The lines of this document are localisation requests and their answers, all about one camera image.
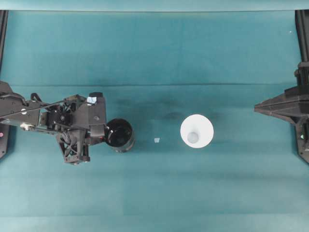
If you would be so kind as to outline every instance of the teal cloth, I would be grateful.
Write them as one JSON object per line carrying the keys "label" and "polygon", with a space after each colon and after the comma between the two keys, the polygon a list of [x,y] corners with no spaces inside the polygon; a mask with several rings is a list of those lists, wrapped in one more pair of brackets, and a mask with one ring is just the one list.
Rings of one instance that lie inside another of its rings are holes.
{"label": "teal cloth", "polygon": [[222,12],[308,9],[308,0],[1,0],[0,9],[24,11]]}
{"label": "teal cloth", "polygon": [[[102,91],[136,144],[64,164],[50,135],[13,128],[0,161],[0,231],[308,230],[309,166],[293,127],[253,112],[295,85],[294,12],[10,12],[1,80],[43,101]],[[213,142],[180,137],[207,116]]]}

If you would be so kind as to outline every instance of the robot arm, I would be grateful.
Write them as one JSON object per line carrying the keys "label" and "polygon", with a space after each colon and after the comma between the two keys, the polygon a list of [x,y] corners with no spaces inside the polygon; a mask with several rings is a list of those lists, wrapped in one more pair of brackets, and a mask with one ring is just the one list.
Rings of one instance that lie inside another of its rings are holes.
{"label": "robot arm", "polygon": [[74,95],[48,104],[36,93],[27,101],[0,81],[0,123],[56,135],[63,159],[70,164],[90,161],[91,145],[106,142],[116,151],[125,152],[134,144],[128,122],[106,122],[105,99],[99,92],[90,93],[87,98]]}

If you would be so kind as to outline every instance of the wire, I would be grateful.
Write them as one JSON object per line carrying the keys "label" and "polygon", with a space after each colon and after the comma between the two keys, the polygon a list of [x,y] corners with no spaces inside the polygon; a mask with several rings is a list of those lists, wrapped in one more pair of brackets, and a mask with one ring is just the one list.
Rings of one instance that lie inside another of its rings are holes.
{"label": "wire", "polygon": [[47,105],[44,105],[42,107],[38,107],[38,108],[34,108],[34,109],[21,110],[21,111],[18,111],[18,112],[6,114],[6,115],[1,115],[0,118],[13,116],[13,115],[21,114],[21,113],[26,113],[26,112],[31,112],[31,111],[36,111],[36,110],[42,110],[42,109],[45,109],[45,108],[48,108],[48,107],[51,107],[51,106],[54,106],[54,105],[59,105],[60,103],[63,103],[63,102],[74,102],[74,101],[68,101],[68,100],[57,101],[55,103],[47,104]]}

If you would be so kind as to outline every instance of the black cup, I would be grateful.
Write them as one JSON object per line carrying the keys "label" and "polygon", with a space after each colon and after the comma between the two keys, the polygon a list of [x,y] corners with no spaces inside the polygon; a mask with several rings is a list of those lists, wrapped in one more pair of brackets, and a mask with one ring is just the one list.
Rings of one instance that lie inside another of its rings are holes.
{"label": "black cup", "polygon": [[133,129],[126,120],[115,118],[107,123],[106,143],[116,152],[127,152],[135,142]]}

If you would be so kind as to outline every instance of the black metal frame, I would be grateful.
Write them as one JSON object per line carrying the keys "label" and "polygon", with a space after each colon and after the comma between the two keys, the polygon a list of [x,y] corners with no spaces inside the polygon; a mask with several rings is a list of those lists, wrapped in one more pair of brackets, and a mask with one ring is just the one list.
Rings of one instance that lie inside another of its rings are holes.
{"label": "black metal frame", "polygon": [[[0,11],[0,72],[2,66],[3,50],[4,50],[4,41],[6,34],[6,25],[8,21],[8,11]],[[7,153],[8,140],[9,140],[9,131],[10,126],[0,124],[0,159]]]}
{"label": "black metal frame", "polygon": [[294,125],[298,154],[309,163],[309,10],[296,11],[295,24],[302,58],[294,72],[297,86],[257,104],[254,110]]}

